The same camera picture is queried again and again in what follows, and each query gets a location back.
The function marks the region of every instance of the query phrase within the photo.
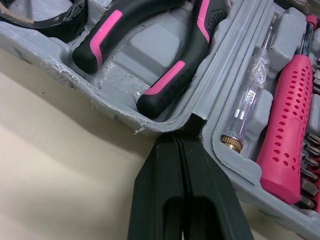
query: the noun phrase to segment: brass end cap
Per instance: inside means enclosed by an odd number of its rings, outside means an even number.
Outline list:
[[[230,136],[222,135],[220,141],[224,143],[226,146],[228,146],[230,149],[236,151],[238,154],[244,147],[240,141]]]

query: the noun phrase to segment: beige table surface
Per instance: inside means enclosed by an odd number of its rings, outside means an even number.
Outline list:
[[[0,240],[126,240],[155,139],[0,50]],[[256,240],[300,240],[242,204]]]

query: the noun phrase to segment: tool kit case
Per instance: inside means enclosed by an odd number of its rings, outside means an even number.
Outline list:
[[[32,7],[25,9],[21,7],[22,2],[13,1],[8,8],[20,16],[32,16],[35,21],[54,18],[73,4],[55,0],[39,7],[41,0],[31,0]],[[104,59],[101,68],[87,74],[74,63],[72,55],[109,10],[110,4],[112,6],[111,0],[88,0],[88,19],[83,32],[67,42],[35,29],[0,21],[0,47],[83,93],[95,109],[122,121],[135,133],[159,136],[179,130],[191,120],[202,122],[199,136],[203,147],[227,174],[239,200],[257,206],[275,222],[304,239],[320,239],[320,214],[288,205],[265,191],[260,183],[262,169],[256,163],[266,135],[264,129],[268,125],[279,73],[301,46],[306,33],[306,16],[295,8],[285,10],[272,0],[229,0],[226,2],[227,17],[215,29],[214,41],[191,83],[159,117],[150,119],[139,113],[136,102],[183,51],[194,1],[153,14],[136,24]],[[265,86],[247,123],[243,149],[237,153],[221,142],[221,135],[250,59],[262,47],[274,15]],[[319,51],[320,29],[316,29],[309,56],[313,70],[317,67]],[[305,131],[319,136],[319,118],[320,95],[313,94]],[[309,153],[303,149],[302,156],[309,157]],[[292,171],[300,174],[298,169],[292,168]]]

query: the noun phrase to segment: pink screwdriver handle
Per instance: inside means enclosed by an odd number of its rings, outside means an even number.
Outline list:
[[[300,157],[311,96],[312,64],[295,55],[275,90],[267,133],[257,158],[264,190],[292,205],[300,200]]]

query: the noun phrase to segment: pliers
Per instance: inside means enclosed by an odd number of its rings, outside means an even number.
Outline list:
[[[160,136],[135,179],[128,240],[253,240],[228,176],[199,137]]]
[[[113,0],[74,50],[74,63],[88,74],[96,73],[131,28],[155,13],[184,2],[186,0]],[[171,67],[137,101],[141,114],[157,118],[184,91],[206,56],[215,28],[226,16],[225,0],[195,0],[187,41]]]

